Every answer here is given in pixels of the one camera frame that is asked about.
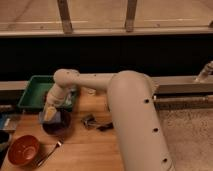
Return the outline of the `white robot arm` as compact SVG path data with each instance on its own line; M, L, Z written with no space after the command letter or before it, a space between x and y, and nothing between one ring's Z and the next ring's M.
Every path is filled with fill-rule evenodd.
M106 93L124 171L176 171L153 102L156 86L148 75L131 70L81 74L59 69L53 80L47 106L61 106L74 85Z

